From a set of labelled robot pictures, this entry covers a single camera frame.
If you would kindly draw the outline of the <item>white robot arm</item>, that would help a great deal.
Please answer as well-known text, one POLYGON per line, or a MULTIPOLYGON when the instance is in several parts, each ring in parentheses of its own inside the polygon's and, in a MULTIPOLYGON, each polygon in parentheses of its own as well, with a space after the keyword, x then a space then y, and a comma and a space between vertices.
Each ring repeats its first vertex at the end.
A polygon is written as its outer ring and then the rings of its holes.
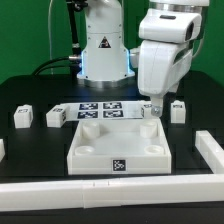
POLYGON ((149 0, 140 23, 142 43, 129 50, 123 43, 123 13, 118 0, 70 0, 83 10, 86 47, 76 52, 81 59, 78 80, 98 88, 117 86, 136 76, 142 95, 151 99, 151 114, 161 116, 163 98, 174 92, 188 73, 193 42, 204 36, 210 0, 149 0))

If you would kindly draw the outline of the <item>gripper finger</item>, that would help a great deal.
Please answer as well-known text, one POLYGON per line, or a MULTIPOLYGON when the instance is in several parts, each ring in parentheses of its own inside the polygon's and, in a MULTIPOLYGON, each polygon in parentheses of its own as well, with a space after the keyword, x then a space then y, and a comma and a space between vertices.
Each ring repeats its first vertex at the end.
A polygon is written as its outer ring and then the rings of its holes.
POLYGON ((151 98, 151 114, 156 117, 160 117, 162 115, 162 99, 161 98, 151 98))

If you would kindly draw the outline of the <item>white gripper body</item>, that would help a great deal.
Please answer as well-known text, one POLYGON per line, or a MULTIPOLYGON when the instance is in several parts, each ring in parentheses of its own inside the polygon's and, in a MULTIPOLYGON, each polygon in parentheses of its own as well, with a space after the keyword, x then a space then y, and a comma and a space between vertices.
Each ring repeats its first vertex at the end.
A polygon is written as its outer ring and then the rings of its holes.
POLYGON ((187 43, 143 41, 138 65, 139 92, 162 98, 189 71, 191 61, 192 50, 187 43))

